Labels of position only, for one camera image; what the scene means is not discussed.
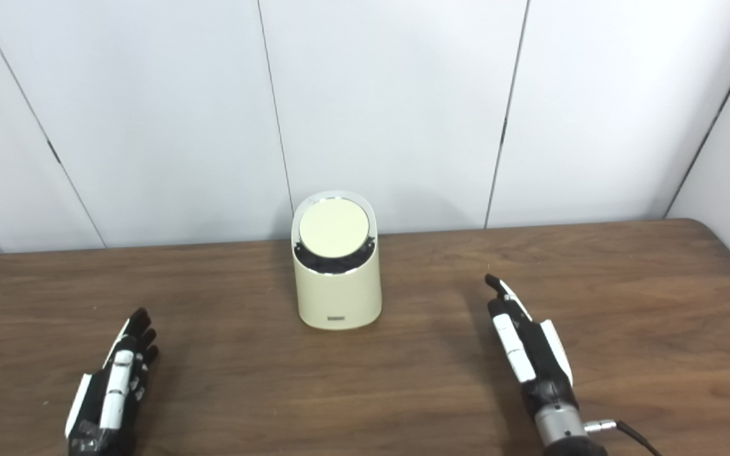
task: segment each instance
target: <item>white finger segment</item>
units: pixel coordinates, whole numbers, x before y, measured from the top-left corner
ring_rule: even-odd
[[[497,335],[501,337],[501,343],[506,351],[506,358],[509,359],[518,381],[524,383],[537,378],[534,367],[531,365],[528,355],[525,354],[525,347],[516,333],[515,324],[512,323],[509,315],[502,313],[492,318],[492,322],[495,323]]]
[[[131,363],[134,361],[134,352],[120,350],[114,355],[114,363],[106,387],[101,411],[101,429],[119,429],[122,423],[122,409],[125,405],[125,396],[128,395],[128,382],[131,377]]]

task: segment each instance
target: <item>robot finger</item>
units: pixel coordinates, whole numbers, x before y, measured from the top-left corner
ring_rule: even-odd
[[[139,336],[139,344],[137,344],[139,351],[145,352],[146,350],[148,350],[148,347],[151,346],[151,343],[154,341],[155,338],[157,338],[157,332],[154,330],[154,328],[143,332],[143,334]]]
[[[143,355],[143,362],[145,363],[145,366],[151,366],[151,363],[156,360],[157,356],[160,354],[160,349],[157,348],[156,345],[148,347],[147,350],[145,350],[145,354]]]
[[[124,334],[139,339],[150,327],[151,317],[148,316],[148,311],[145,308],[139,308],[128,318]]]

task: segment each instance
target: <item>circular lid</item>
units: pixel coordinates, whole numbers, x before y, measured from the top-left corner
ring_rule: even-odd
[[[300,240],[315,255],[341,258],[365,243],[368,227],[365,211],[350,199],[323,199],[300,219]]]

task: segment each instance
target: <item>cable connector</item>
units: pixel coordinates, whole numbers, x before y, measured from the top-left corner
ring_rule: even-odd
[[[586,433],[600,433],[609,429],[615,429],[617,427],[614,419],[599,419],[598,421],[585,422]]]

